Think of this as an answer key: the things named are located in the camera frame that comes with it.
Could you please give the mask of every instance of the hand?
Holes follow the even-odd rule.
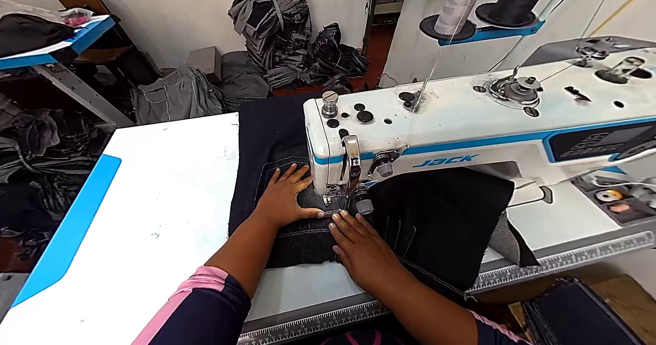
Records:
[[[296,163],[292,163],[282,176],[280,168],[275,170],[264,194],[257,202],[253,215],[259,215],[265,220],[271,221],[277,228],[304,218],[324,217],[324,211],[321,209],[299,207],[296,196],[312,183],[312,178],[301,180],[300,178],[310,167],[304,165],[294,173],[296,166]]]
[[[342,210],[332,220],[328,226],[339,244],[332,249],[358,286],[381,299],[385,290],[399,290],[407,280],[415,280],[362,215],[353,218]]]

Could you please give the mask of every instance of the jack logo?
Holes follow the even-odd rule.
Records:
[[[425,167],[427,165],[440,165],[440,164],[471,162],[474,159],[474,156],[479,156],[479,155],[480,154],[454,156],[452,158],[429,159],[426,162],[424,162],[423,164],[413,165],[412,168]]]

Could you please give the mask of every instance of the pink stripe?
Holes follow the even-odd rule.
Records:
[[[519,342],[519,341],[524,341],[524,342],[525,342],[524,339],[522,339],[521,337],[517,336],[516,334],[514,334],[514,333],[512,333],[512,332],[510,332],[510,331],[508,331],[508,330],[506,330],[506,329],[503,328],[502,326],[499,326],[497,323],[492,322],[492,321],[490,321],[489,319],[487,319],[487,318],[485,318],[485,317],[483,317],[483,316],[479,316],[477,313],[474,313],[473,311],[471,311],[471,314],[473,314],[473,315],[474,315],[474,318],[476,318],[476,319],[479,320],[480,322],[483,322],[484,324],[487,324],[488,326],[490,326],[490,327],[492,327],[492,328],[498,330],[499,332],[503,333],[503,334],[506,335],[508,338],[510,338],[510,340],[512,340],[512,341],[514,341],[514,342]]]
[[[351,332],[350,332],[350,331],[347,332],[347,333],[345,333],[344,335],[345,335],[346,338],[349,340],[349,342],[351,343],[351,345],[359,345],[359,344],[357,343],[356,339],[353,339],[353,336],[351,335]]]
[[[333,336],[333,337],[329,337],[328,339],[325,339],[324,342],[321,343],[321,345],[326,345],[326,342],[328,342],[328,341],[330,341],[330,340],[332,340],[332,339],[334,339],[334,336]]]
[[[376,337],[373,339],[373,345],[381,345],[381,332],[376,331]]]
[[[168,298],[168,301],[160,308],[155,316],[148,322],[145,328],[136,337],[132,345],[147,345],[153,337],[160,332],[171,314],[178,308],[180,303],[191,294],[193,289],[214,289],[221,292],[225,286],[228,274],[216,267],[199,267],[196,272],[183,282],[176,292]]]

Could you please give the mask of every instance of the thread spool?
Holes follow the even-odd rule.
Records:
[[[427,16],[419,30],[442,41],[462,41],[476,33],[476,25],[467,20],[477,0],[447,0],[441,14]]]
[[[464,21],[472,12],[477,0],[447,0],[435,22],[435,31],[443,35],[456,35],[463,30]]]
[[[481,4],[476,16],[492,26],[522,28],[536,22],[533,8],[539,0],[498,0],[496,3]]]

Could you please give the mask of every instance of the right hand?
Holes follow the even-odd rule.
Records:
[[[415,280],[362,215],[353,218],[342,210],[332,220],[330,232],[338,244],[332,249],[362,289],[381,299],[385,290],[400,290],[404,282]]]

